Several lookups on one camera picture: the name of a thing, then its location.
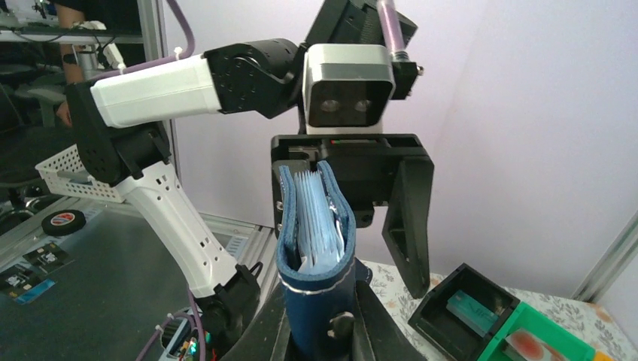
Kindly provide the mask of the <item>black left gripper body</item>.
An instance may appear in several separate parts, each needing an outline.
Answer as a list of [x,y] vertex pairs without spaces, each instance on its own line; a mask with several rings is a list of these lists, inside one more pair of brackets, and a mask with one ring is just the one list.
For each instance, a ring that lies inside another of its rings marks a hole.
[[376,206],[388,207],[399,163],[412,156],[430,158],[413,134],[277,135],[271,144],[271,164],[280,172],[316,171],[325,162],[357,228],[372,224]]

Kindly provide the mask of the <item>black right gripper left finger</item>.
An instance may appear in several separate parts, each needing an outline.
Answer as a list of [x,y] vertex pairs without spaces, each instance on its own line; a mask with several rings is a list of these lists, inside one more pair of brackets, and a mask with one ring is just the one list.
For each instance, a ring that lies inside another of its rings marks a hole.
[[292,360],[284,293],[277,287],[222,361]]

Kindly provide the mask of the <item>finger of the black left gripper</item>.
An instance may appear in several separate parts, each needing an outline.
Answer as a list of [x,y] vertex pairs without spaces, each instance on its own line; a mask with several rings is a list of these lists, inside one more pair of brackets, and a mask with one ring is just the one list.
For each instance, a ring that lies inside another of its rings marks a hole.
[[428,216],[434,164],[426,156],[402,159],[393,181],[382,236],[414,299],[430,286]]
[[274,233],[278,238],[283,219],[283,198],[281,192],[281,173],[280,164],[272,164],[272,202],[273,202],[273,219],[274,219]]

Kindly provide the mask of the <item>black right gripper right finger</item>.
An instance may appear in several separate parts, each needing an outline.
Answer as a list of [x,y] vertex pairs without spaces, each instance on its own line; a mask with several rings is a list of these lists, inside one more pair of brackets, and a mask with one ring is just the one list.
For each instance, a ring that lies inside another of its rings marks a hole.
[[368,283],[357,281],[355,294],[352,360],[426,359],[405,337]]

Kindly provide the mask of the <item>blue leather card holder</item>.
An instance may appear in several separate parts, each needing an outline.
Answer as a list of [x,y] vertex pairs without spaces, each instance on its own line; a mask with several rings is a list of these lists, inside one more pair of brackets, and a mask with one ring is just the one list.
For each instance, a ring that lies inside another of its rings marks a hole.
[[356,217],[326,161],[279,168],[276,263],[290,334],[303,360],[350,360],[357,270]]

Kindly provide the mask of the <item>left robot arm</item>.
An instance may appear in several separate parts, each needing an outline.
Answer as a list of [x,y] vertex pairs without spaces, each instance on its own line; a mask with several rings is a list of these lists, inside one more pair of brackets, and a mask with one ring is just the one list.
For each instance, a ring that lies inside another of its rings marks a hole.
[[299,134],[272,140],[275,256],[297,349],[337,357],[351,336],[331,325],[360,302],[355,237],[375,203],[387,206],[382,235],[408,291],[420,298],[430,285],[434,164],[417,136],[386,135],[381,121],[422,73],[406,52],[416,29],[391,1],[326,1],[300,44],[188,51],[68,87],[83,166],[141,212],[178,264],[206,353],[222,357],[247,337],[260,288],[182,190],[163,121],[298,110]]

